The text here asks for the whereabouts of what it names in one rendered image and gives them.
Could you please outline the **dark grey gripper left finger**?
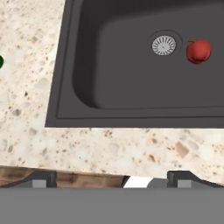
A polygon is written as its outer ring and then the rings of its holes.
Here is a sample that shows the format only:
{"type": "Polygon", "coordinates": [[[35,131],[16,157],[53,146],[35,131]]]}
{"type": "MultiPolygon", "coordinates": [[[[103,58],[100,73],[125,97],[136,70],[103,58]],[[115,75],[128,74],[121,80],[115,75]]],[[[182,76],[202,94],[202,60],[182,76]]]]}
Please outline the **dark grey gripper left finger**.
{"type": "Polygon", "coordinates": [[[3,188],[55,188],[57,186],[56,177],[55,171],[34,171],[26,178],[3,185],[3,188]]]}

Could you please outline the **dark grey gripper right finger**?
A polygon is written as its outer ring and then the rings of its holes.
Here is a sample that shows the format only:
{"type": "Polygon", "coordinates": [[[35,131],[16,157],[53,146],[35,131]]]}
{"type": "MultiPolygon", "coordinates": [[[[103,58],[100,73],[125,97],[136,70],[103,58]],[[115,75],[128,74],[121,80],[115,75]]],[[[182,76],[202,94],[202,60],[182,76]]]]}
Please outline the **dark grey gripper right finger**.
{"type": "Polygon", "coordinates": [[[202,186],[223,188],[223,185],[198,178],[190,171],[168,171],[167,186],[170,188],[197,188],[202,186]]]}

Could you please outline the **dark grey sink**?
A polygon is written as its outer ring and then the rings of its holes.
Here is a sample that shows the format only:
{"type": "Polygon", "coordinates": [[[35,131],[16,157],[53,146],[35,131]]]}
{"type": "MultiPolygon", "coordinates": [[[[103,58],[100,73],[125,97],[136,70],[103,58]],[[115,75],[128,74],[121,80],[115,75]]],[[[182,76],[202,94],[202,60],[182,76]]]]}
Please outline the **dark grey sink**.
{"type": "Polygon", "coordinates": [[[224,129],[224,0],[66,0],[45,125],[224,129]]]}

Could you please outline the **red bell pepper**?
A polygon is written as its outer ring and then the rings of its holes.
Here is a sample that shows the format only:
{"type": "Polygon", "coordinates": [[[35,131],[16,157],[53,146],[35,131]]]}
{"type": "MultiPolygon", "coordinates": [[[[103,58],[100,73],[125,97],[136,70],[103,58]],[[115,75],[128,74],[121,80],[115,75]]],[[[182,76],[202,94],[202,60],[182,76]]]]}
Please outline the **red bell pepper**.
{"type": "Polygon", "coordinates": [[[209,59],[211,53],[211,44],[205,39],[190,40],[186,48],[186,57],[193,64],[205,62],[209,59]]]}

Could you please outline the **wooden cupboard front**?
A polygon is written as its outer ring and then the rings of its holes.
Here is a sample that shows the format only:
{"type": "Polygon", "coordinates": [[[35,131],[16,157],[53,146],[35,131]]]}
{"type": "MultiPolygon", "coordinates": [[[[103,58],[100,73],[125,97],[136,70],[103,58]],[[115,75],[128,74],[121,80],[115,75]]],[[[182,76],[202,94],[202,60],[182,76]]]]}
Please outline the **wooden cupboard front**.
{"type": "MultiPolygon", "coordinates": [[[[0,166],[0,186],[28,177],[34,168],[0,166]]],[[[57,187],[68,188],[117,188],[122,187],[127,176],[104,174],[80,174],[72,171],[57,171],[57,187]]]]}

